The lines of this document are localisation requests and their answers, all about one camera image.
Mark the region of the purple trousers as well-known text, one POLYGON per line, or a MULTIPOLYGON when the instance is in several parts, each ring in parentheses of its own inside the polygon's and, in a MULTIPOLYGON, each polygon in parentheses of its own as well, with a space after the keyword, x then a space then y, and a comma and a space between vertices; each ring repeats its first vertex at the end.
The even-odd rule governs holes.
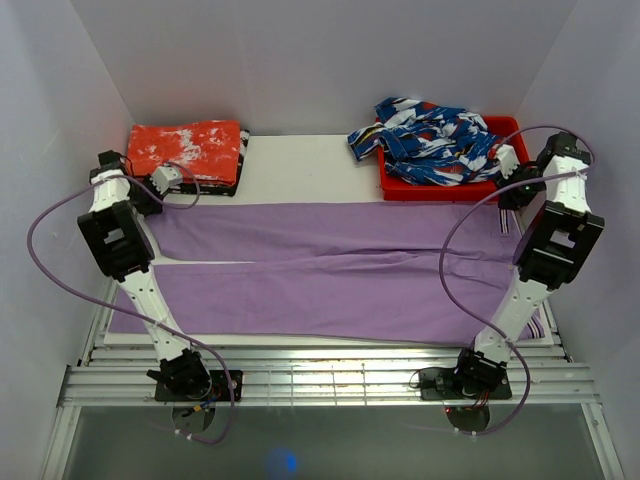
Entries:
POLYGON ((502 300, 517 232, 411 203, 199 206, 151 217, 155 275, 191 335, 467 343, 502 300))

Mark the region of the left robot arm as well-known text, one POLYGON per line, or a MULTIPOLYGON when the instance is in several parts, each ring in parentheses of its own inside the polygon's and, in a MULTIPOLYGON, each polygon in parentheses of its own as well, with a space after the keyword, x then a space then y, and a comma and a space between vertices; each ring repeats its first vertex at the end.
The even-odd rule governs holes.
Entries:
POLYGON ((163 164, 136 184, 126 179, 124 155, 108 150, 98 155, 90 172, 94 187, 88 213, 78 227, 100 271, 118 282, 135 311, 151 319, 145 324, 159 362, 147 375, 180 398, 200 400, 212 388, 212 376, 190 342, 172 332, 179 326, 158 286, 155 253, 143 228, 149 215, 163 212, 160 202, 183 182, 184 172, 163 164))

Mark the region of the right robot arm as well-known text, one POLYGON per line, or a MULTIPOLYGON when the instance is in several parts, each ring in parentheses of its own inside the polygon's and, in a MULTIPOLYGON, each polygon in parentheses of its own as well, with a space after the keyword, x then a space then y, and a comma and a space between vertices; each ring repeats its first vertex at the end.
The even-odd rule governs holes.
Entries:
POLYGON ((451 373, 454 390, 464 397, 487 395, 505 384, 513 344, 541 303, 576 278, 605 226, 587 202, 593 160, 576 135, 559 131, 550 136, 527 163, 505 146, 494 157, 500 166, 494 184, 501 209, 523 209, 539 193, 545 200, 515 249, 507 293, 451 373))

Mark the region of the blue patterned trousers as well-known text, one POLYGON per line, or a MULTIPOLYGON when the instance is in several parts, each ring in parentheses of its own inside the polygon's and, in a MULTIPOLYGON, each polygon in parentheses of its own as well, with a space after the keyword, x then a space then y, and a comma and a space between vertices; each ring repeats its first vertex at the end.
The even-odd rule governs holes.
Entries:
POLYGON ((380 148, 385 173, 413 186, 481 183, 501 171, 495 155, 502 138, 477 113, 402 97, 374 111, 374 124, 347 137, 358 161, 380 148))

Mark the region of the red plastic bin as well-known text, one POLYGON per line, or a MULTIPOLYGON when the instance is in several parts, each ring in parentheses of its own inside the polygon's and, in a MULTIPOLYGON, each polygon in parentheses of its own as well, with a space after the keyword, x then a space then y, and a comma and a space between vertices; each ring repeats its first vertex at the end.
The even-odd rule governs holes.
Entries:
MULTIPOLYGON (((507 137, 520 128, 517 121, 508 116, 484 116, 483 119, 489 131, 501 137, 507 137)), ((508 143, 514 147, 520 163, 529 161, 529 155, 521 135, 512 137, 508 143)), ((491 181, 452 187, 410 185, 404 180, 386 173, 385 154, 381 147, 376 150, 376 160, 380 174, 380 189, 385 201, 475 203, 496 191, 495 185, 491 181)))

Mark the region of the aluminium frame rail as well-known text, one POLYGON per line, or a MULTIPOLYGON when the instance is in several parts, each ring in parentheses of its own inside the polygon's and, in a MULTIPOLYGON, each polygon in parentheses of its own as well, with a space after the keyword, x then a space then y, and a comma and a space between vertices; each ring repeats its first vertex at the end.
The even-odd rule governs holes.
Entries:
MULTIPOLYGON (((509 367, 511 401, 517 403, 529 386, 530 405, 580 406, 605 478, 623 478, 588 365, 570 361, 557 340, 526 341, 518 349, 527 365, 512 362, 509 367)), ((418 392, 409 387, 415 371, 449 366, 457 352, 306 341, 231 345, 221 355, 230 368, 244 373, 241 403, 246 407, 390 407, 418 404, 418 392)), ((42 478, 62 478, 83 408, 153 405, 154 388, 145 373, 154 361, 152 348, 138 339, 95 341, 88 347, 65 373, 42 478)))

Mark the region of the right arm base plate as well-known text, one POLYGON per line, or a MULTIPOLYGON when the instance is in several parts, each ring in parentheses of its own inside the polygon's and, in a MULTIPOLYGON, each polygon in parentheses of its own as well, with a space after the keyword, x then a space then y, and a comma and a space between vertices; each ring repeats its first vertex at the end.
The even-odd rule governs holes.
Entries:
POLYGON ((508 400, 512 391, 507 380, 495 390, 486 386, 463 381, 454 374, 453 368, 430 367, 417 370, 409 380, 409 387, 418 390, 424 401, 428 400, 508 400))

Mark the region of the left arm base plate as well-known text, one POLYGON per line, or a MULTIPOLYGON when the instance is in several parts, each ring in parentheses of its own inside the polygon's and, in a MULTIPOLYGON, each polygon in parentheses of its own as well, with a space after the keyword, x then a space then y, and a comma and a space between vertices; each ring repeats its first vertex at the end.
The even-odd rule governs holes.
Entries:
MULTIPOLYGON (((170 390, 161 383, 156 384, 153 399, 157 402, 198 402, 204 403, 209 400, 213 402, 229 402, 230 391, 228 387, 227 378, 222 370, 210 370, 209 371, 212 387, 206 397, 191 398, 185 395, 178 395, 171 393, 170 390)), ((244 372, 242 370, 232 369, 229 371, 231 377, 231 384, 233 387, 234 401, 239 402, 242 397, 242 388, 244 380, 244 372)))

